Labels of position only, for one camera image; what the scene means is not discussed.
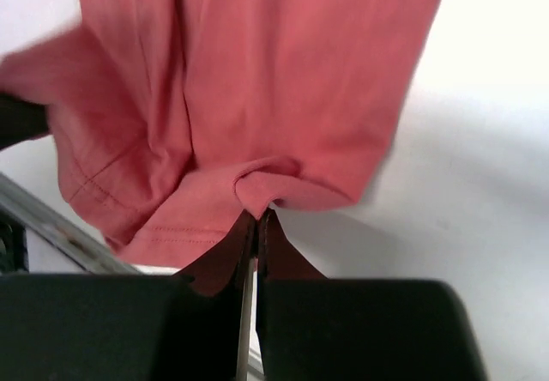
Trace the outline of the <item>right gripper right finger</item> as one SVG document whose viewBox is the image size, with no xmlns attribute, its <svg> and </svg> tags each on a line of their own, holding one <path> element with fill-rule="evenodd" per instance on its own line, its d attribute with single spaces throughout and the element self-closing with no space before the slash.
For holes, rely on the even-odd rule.
<svg viewBox="0 0 549 381">
<path fill-rule="evenodd" d="M 268 210 L 257 226 L 256 330 L 268 380 L 481 380 L 465 307 L 446 283 L 335 279 Z"/>
</svg>

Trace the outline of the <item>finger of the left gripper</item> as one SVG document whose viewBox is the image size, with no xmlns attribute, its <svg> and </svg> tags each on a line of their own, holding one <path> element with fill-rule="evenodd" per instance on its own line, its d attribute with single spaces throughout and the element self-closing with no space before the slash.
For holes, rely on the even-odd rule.
<svg viewBox="0 0 549 381">
<path fill-rule="evenodd" d="M 1 149 L 49 134 L 45 106 L 9 94 L 1 94 L 0 104 Z"/>
</svg>

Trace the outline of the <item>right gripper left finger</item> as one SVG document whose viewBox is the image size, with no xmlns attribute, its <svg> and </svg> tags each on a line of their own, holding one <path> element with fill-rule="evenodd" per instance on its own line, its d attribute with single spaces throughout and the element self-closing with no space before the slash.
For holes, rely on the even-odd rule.
<svg viewBox="0 0 549 381">
<path fill-rule="evenodd" d="M 172 275 L 130 272 L 65 237 L 48 245 L 75 271 L 1 274 L 2 379 L 246 379 L 249 238 Z"/>
</svg>

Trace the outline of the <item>salmon red t-shirt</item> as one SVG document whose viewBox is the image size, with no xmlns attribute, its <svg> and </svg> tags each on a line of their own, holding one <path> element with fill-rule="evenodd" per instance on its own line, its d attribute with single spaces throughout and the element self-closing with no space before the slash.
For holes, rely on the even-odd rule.
<svg viewBox="0 0 549 381">
<path fill-rule="evenodd" d="M 184 267 L 243 212 L 355 204 L 441 0 L 80 0 L 1 63 L 46 106 L 65 201 L 126 262 Z"/>
</svg>

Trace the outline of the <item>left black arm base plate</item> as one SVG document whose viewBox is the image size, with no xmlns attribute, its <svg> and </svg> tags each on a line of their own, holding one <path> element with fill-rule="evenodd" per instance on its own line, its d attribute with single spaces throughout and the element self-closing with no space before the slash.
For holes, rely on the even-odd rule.
<svg viewBox="0 0 549 381">
<path fill-rule="evenodd" d="M 1 212 L 1 274 L 28 273 L 26 228 L 9 214 Z"/>
</svg>

